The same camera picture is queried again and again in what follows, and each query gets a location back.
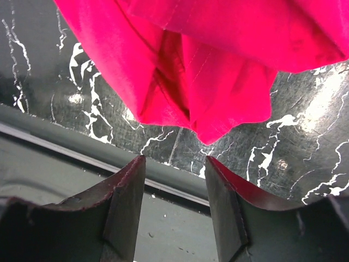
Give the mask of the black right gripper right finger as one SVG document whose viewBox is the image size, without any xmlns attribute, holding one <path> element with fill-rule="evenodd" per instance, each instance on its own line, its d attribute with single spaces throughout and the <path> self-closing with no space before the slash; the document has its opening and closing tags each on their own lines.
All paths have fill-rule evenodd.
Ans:
<svg viewBox="0 0 349 262">
<path fill-rule="evenodd" d="M 295 203 L 213 157 L 205 177 L 219 261 L 348 261 L 348 197 Z"/>
</svg>

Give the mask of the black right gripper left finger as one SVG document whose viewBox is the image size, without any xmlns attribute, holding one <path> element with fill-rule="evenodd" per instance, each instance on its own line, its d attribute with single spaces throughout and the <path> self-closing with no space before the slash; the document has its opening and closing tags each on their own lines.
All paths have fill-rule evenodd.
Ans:
<svg viewBox="0 0 349 262">
<path fill-rule="evenodd" d="M 58 204 L 1 198 L 1 261 L 133 261 L 146 159 Z"/>
</svg>

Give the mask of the pink t shirt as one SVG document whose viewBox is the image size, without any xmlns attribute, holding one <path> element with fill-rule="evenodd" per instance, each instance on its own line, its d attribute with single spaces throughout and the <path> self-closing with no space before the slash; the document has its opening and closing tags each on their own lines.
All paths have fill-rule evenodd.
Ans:
<svg viewBox="0 0 349 262">
<path fill-rule="evenodd" d="M 278 72 L 348 59 L 348 1 L 57 1 L 143 124 L 212 144 L 272 113 Z"/>
</svg>

